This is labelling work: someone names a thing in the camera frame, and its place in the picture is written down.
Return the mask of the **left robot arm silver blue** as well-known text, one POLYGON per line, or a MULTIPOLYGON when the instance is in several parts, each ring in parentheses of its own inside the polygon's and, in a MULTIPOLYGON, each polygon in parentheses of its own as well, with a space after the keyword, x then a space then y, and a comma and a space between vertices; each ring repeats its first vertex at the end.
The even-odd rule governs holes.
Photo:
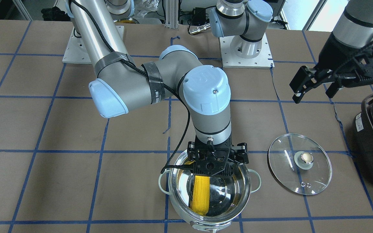
POLYGON ((333 98, 341 88, 373 84, 373 0, 351 0, 323 46, 314 68, 303 65, 290 82, 293 101, 323 83, 333 98))

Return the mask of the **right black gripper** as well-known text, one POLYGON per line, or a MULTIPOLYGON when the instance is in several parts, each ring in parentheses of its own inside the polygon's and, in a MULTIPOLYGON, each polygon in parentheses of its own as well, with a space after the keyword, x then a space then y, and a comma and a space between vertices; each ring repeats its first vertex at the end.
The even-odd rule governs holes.
POLYGON ((247 143, 234 146, 231 138, 217 145, 211 140, 203 143, 195 138, 188 142, 187 157, 192 163, 187 165, 187 170, 202 176, 231 177, 249 163, 247 149, 247 143))

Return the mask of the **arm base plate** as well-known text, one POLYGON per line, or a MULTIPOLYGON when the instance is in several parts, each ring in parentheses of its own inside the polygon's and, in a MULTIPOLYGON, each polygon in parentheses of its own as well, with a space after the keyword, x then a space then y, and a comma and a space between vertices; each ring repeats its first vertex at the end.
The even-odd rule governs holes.
MULTIPOLYGON (((112 37, 116 39, 112 41, 111 46, 115 51, 127 54, 128 51, 123 43, 124 26, 116 25, 115 21, 112 21, 112 25, 116 28, 112 31, 114 32, 112 37)), ((76 35, 77 33, 74 33, 73 30, 64 52, 63 63, 92 64, 110 53, 101 38, 95 36, 93 31, 89 33, 87 38, 84 38, 83 35, 81 38, 77 38, 76 35)))
POLYGON ((219 38, 224 68, 274 68, 266 34, 258 42, 248 42, 240 36, 219 38))

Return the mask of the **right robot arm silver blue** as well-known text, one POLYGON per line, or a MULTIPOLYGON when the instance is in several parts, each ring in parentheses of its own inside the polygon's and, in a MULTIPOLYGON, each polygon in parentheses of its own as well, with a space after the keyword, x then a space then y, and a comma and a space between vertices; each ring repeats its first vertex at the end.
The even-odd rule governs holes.
POLYGON ((87 49, 96 79, 89 91, 100 115, 112 118, 175 96, 185 106, 187 125, 196 137, 188 143, 190 165, 168 169, 203 176, 232 176, 248 164, 247 144, 232 144, 231 89, 218 67, 203 65, 181 45, 169 46, 156 62, 136 67, 128 54, 107 5, 101 0, 67 0, 67 13, 87 49))

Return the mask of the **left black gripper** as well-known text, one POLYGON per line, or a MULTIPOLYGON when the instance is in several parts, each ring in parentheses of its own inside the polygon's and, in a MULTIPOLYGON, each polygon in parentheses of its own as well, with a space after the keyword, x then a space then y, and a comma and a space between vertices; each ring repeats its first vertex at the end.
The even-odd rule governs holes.
POLYGON ((333 98, 342 87, 373 84, 373 40, 361 48, 345 45, 331 33, 319 54, 316 68, 302 65, 289 86, 298 104, 306 92, 330 83, 325 94, 333 98))

